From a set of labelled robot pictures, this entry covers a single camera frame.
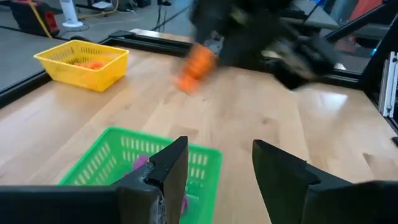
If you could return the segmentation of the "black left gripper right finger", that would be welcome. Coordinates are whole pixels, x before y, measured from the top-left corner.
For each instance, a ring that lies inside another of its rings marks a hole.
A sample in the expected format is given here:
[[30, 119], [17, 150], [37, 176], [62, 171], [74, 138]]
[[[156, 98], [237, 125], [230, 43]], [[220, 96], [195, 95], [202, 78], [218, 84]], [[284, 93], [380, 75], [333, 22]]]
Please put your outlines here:
[[252, 143], [252, 163], [272, 223], [301, 223], [311, 186], [325, 190], [351, 184], [260, 139]]

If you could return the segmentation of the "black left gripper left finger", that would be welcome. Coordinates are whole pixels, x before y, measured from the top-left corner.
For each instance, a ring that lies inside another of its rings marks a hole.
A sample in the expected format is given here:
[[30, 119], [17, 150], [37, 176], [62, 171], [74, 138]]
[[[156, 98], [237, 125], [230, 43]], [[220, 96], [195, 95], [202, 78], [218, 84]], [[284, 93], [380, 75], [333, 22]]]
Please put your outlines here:
[[116, 182], [121, 223], [180, 223], [188, 137], [180, 136]]

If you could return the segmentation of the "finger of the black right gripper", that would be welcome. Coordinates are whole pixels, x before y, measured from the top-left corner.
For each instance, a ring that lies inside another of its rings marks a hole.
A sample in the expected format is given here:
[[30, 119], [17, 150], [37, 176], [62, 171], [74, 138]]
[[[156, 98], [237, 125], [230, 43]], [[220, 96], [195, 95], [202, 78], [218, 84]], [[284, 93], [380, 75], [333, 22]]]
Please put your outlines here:
[[231, 65], [238, 57], [241, 50], [240, 37], [231, 35], [224, 38], [223, 46], [218, 54], [218, 66]]

